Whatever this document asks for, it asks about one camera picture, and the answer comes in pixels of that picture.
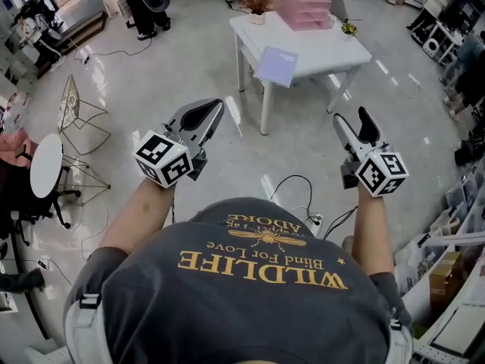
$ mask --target white floor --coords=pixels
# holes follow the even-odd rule
[[[357,108],[366,107],[411,172],[405,187],[386,201],[397,249],[432,222],[440,211],[442,195],[457,178],[452,155],[456,128],[441,102],[440,69],[405,28],[418,11],[384,0],[346,0],[346,4],[358,27],[359,40],[375,61],[361,69],[336,110],[356,121]],[[178,221],[221,199],[267,198],[268,187],[271,190],[290,174],[305,175],[312,182],[311,210],[324,216],[324,229],[356,204],[355,191],[342,188],[340,165],[346,154],[332,117],[324,110],[336,90],[335,77],[324,81],[324,90],[308,81],[292,89],[277,88],[270,134],[262,136],[258,83],[252,81],[244,93],[236,86],[233,32],[228,21],[242,13],[228,9],[224,0],[173,0],[167,12],[172,29],[160,32],[143,53],[92,56],[86,65],[74,61],[71,54],[62,67],[39,81],[33,95],[26,129],[37,141],[57,131],[58,106],[69,74],[74,75],[82,99],[109,110],[97,122],[111,131],[111,138],[82,159],[112,188],[84,209],[66,205],[66,217],[72,222],[69,231],[49,219],[26,226],[32,243],[23,250],[24,257],[49,257],[70,281],[84,264],[82,239],[102,230],[106,220],[111,222],[142,179],[131,157],[136,141],[148,129],[167,121],[178,107],[197,99],[232,98],[239,114],[231,117],[226,111],[214,139],[206,146],[209,163],[199,180],[194,183],[187,178],[178,185]],[[128,30],[116,18],[83,49],[134,53],[148,44],[137,41],[136,29]],[[409,74],[421,81],[417,96]],[[81,147],[87,147],[99,136],[87,130],[76,138]],[[64,151],[74,154],[66,141]],[[276,195],[287,209],[306,205],[308,196],[308,185],[299,179],[287,181]],[[304,218],[302,209],[295,214]],[[335,230],[330,240],[341,243],[352,233],[352,226],[353,218]],[[84,242],[84,257],[101,236]],[[62,341],[62,307],[70,286],[55,267],[44,276],[48,286],[36,294],[36,300],[48,332]]]

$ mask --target person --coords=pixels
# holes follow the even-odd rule
[[[51,71],[64,63],[65,57],[52,45],[52,38],[47,33],[42,33],[34,19],[21,14],[18,23],[24,35],[21,43],[28,42],[35,47],[52,64]]]
[[[437,21],[437,18],[448,6],[449,0],[426,0],[424,3],[423,10],[418,15],[415,21],[413,21],[409,26],[406,28],[408,30],[416,30],[416,28],[420,27],[421,25],[423,28],[434,24]]]
[[[153,12],[143,0],[127,0],[127,4],[130,6],[133,20],[138,30],[138,40],[146,40],[157,36],[155,24],[161,27],[163,31],[168,31],[171,28],[171,19],[165,11]]]
[[[480,36],[470,33],[465,38],[462,46],[458,49],[456,59],[448,64],[440,77],[447,93],[456,85],[458,77],[478,60],[480,53],[485,49],[483,42],[485,42],[485,31],[482,31]]]
[[[444,98],[444,103],[451,109],[449,116],[458,120],[458,114],[469,105],[476,105],[485,95],[485,86],[482,83],[485,71],[485,51],[480,53],[477,61],[459,78],[455,90]]]
[[[101,294],[112,362],[384,364],[392,316],[410,328],[383,199],[362,185],[352,255],[252,197],[161,230],[173,198],[145,179],[67,298],[64,317]]]

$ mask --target gray t-shirt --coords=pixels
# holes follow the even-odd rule
[[[370,279],[344,250],[255,198],[209,206],[130,256],[97,249],[67,306],[100,292],[115,363],[377,364],[391,308],[409,321],[391,274]]]

